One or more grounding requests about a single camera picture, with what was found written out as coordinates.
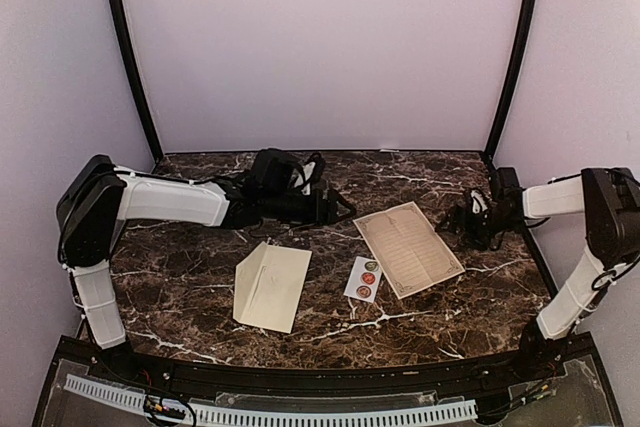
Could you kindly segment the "cream paper envelope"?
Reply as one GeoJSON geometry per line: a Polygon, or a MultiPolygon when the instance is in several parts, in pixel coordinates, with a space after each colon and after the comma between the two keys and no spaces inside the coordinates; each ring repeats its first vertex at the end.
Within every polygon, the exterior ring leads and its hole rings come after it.
{"type": "Polygon", "coordinates": [[[312,252],[261,242],[236,266],[233,319],[290,334],[312,252]]]}

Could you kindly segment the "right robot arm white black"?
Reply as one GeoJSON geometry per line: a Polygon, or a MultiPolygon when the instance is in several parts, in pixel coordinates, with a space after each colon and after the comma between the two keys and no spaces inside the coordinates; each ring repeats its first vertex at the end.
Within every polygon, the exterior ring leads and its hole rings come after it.
{"type": "Polygon", "coordinates": [[[622,167],[584,168],[531,187],[512,167],[490,175],[490,191],[465,191],[437,226],[461,236],[470,247],[496,250],[508,232],[526,234],[555,219],[578,228],[572,235],[582,251],[550,303],[528,322],[510,371],[534,379],[549,363],[549,348],[594,313],[610,287],[639,264],[639,182],[622,167]]]}

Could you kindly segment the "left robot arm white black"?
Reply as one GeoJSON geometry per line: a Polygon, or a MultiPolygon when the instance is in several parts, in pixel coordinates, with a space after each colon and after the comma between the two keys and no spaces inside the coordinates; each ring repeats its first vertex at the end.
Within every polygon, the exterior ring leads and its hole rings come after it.
{"type": "Polygon", "coordinates": [[[140,359],[126,341],[110,274],[112,242],[128,220],[187,222],[239,230],[270,219],[316,227],[355,216],[356,208],[322,184],[325,160],[318,152],[301,163],[276,148],[260,150],[251,167],[233,177],[174,179],[92,157],[56,206],[57,257],[68,271],[78,307],[97,346],[101,364],[120,383],[141,374],[140,359]]]}

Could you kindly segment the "beige lined letter sheet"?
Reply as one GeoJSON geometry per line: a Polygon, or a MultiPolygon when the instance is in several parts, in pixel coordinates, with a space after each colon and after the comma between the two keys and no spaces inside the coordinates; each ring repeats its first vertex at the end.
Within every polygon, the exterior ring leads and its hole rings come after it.
{"type": "Polygon", "coordinates": [[[358,218],[354,224],[399,299],[465,272],[414,202],[358,218]]]}

